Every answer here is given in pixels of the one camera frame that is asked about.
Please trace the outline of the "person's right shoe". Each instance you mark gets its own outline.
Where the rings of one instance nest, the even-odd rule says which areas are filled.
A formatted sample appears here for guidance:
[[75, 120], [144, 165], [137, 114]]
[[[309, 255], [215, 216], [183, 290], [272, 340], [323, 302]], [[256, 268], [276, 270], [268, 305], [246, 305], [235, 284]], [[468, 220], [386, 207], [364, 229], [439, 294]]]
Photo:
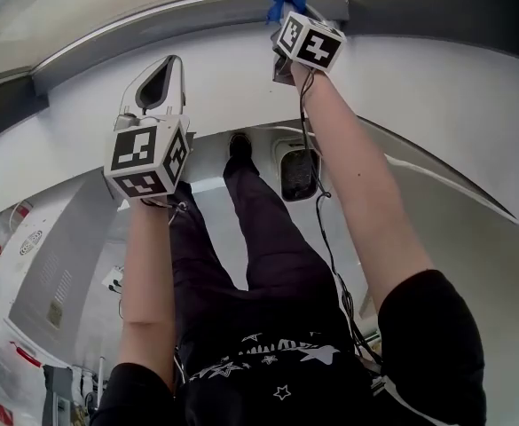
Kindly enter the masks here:
[[231, 159], [251, 159], [252, 144], [247, 134], [242, 132], [233, 133], [229, 140], [229, 157]]

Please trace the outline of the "white plastic bag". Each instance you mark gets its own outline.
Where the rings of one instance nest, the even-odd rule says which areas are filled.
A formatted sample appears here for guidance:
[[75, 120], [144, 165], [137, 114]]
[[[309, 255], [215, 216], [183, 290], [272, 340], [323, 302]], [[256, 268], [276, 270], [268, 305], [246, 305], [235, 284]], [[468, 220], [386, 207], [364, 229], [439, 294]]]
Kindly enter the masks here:
[[0, 404], [12, 412], [15, 426], [42, 426], [45, 397], [43, 370], [17, 353], [0, 324]]

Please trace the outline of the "person's black star shirt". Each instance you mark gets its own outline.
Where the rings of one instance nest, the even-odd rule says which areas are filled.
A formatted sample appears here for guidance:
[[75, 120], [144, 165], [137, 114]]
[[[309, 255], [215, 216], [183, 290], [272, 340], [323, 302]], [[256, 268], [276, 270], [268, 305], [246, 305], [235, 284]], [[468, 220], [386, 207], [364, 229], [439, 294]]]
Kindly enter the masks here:
[[118, 365], [91, 426], [485, 426], [480, 334], [441, 272], [394, 288], [378, 325], [394, 393], [373, 391], [341, 312], [311, 318], [295, 302], [245, 300], [185, 335], [179, 389]]

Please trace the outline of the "person's right forearm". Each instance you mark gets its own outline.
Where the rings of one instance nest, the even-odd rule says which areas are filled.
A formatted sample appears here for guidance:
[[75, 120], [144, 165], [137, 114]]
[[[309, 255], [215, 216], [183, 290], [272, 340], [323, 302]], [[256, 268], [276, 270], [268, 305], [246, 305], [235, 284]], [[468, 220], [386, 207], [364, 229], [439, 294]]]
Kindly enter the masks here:
[[303, 107], [341, 203], [375, 307], [433, 263], [405, 212], [383, 151], [330, 78], [312, 75]]

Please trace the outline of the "person's left forearm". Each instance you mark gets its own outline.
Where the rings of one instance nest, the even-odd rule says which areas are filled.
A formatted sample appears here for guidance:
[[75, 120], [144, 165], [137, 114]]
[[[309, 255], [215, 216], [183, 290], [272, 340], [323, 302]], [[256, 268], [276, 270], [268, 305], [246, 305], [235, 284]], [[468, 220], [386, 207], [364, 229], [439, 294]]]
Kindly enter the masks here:
[[176, 320], [167, 209], [131, 204], [122, 280], [119, 361], [152, 370], [172, 388]]

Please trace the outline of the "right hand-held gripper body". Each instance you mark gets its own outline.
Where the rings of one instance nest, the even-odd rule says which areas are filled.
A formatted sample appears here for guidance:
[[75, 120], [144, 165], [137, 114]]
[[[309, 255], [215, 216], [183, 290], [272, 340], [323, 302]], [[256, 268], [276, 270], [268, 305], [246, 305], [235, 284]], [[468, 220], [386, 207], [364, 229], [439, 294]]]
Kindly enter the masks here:
[[309, 5], [301, 14], [291, 3], [283, 3], [280, 22], [271, 35], [275, 52], [272, 80], [293, 85], [292, 62], [329, 73], [346, 43], [345, 34]]

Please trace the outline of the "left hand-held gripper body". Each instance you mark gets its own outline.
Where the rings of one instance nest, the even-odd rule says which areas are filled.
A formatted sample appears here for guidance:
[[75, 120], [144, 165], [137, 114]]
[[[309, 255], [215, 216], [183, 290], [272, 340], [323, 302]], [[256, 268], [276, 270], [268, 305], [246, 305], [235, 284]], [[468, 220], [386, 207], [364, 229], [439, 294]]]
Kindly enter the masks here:
[[108, 183], [126, 200], [173, 194], [191, 151], [189, 125], [182, 106], [163, 114], [123, 106], [106, 140]]

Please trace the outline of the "white power strip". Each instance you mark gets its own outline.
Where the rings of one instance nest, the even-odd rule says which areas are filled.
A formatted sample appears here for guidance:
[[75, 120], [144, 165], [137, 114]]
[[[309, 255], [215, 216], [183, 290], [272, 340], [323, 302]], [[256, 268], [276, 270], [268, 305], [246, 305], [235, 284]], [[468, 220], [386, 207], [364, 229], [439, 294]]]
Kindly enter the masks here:
[[108, 290], [120, 294], [122, 292], [123, 272], [123, 266], [114, 266], [102, 280], [102, 285]]

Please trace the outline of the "person's black trousers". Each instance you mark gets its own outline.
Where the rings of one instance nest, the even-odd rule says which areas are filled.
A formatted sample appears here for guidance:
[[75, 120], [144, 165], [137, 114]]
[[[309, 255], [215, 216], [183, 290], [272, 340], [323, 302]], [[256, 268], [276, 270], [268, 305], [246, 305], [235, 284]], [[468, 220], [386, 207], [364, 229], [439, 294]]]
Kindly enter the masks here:
[[248, 290], [237, 289], [221, 265], [190, 185], [179, 182], [171, 198], [187, 205], [170, 227], [177, 347], [186, 370], [234, 352], [252, 334], [352, 350], [334, 276], [283, 201], [250, 160], [229, 160], [224, 182], [246, 242]]

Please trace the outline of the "white cabinet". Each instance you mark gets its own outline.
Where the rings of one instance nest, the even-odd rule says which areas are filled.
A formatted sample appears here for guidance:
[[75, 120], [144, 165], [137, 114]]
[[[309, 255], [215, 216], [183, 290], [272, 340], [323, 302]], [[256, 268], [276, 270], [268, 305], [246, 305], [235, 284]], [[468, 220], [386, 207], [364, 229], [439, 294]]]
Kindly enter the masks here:
[[32, 203], [0, 255], [0, 324], [43, 365], [69, 367], [117, 206], [96, 174], [57, 185]]

